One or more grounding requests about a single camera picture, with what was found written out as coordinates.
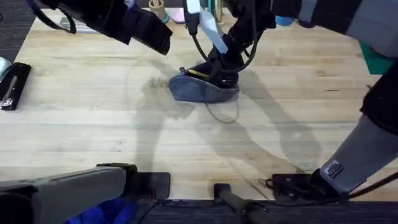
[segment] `black strap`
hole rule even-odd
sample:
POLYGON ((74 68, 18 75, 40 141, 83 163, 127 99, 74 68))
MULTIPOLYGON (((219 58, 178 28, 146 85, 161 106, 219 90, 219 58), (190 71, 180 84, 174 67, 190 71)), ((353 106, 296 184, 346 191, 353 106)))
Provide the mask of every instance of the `black strap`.
POLYGON ((75 21, 73 21, 72 17, 69 16, 67 12, 65 12, 63 9, 60 9, 61 12, 67 17, 69 24, 70 24, 70 29, 66 29, 61 27, 60 25, 54 23, 50 18, 48 18, 44 12, 40 9, 38 5, 34 2, 34 0, 26 0, 30 8, 32 8, 33 13, 39 18, 44 24, 48 25, 49 27, 57 30, 64 30, 65 32, 71 33, 71 34, 76 34, 76 24, 75 21))

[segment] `blue cloth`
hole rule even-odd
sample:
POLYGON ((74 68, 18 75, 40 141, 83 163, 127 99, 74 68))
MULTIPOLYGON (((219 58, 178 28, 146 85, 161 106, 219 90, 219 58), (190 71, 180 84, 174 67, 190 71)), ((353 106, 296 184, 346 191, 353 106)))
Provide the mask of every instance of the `blue cloth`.
POLYGON ((88 209, 65 224, 127 224, 136 213, 136 204, 114 199, 88 209))

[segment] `table surface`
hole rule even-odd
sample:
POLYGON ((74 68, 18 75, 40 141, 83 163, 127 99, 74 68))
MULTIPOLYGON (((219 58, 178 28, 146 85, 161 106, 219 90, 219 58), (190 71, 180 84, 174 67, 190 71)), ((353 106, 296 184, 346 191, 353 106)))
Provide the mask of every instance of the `table surface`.
MULTIPOLYGON (((59 12, 46 9, 54 21, 59 12)), ((224 17, 225 31, 234 23, 224 17)), ((356 126, 369 75, 357 41, 322 28, 263 35, 240 73, 238 101, 175 101, 167 81, 202 61, 184 26, 169 22, 160 55, 99 34, 70 35, 36 19, 16 61, 32 65, 19 108, 0 113, 0 179, 42 177, 98 163, 136 164, 172 175, 170 198, 212 198, 227 182, 243 198, 272 198, 257 183, 311 173, 356 126)), ((202 32, 204 49, 211 44, 202 32)), ((367 186, 398 168, 393 162, 367 186)), ((398 200, 391 183, 359 200, 398 200)))

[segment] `green mat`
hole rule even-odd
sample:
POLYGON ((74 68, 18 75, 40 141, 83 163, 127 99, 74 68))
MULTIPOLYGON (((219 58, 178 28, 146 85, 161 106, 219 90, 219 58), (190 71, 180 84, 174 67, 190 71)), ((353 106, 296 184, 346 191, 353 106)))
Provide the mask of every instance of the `green mat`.
POLYGON ((369 73, 371 75, 384 74, 395 62, 394 58, 387 58, 374 52, 369 45, 364 43, 359 44, 361 45, 366 64, 368 65, 369 73))

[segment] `white plastic piece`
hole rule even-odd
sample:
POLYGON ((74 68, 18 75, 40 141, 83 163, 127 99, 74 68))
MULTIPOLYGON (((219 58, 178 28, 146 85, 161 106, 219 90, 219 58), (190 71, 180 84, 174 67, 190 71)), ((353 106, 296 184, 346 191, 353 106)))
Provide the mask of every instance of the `white plastic piece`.
POLYGON ((2 78, 2 73, 11 65, 7 59, 0 57, 0 78, 2 78))
POLYGON ((187 1, 187 9, 189 14, 196 14, 200 13, 200 0, 185 0, 187 1))
POLYGON ((200 11, 200 25, 201 29, 211 40, 217 50, 220 53, 225 54, 228 51, 228 47, 222 39, 222 35, 224 35, 224 32, 222 32, 213 15, 211 15, 210 12, 202 8, 200 11))

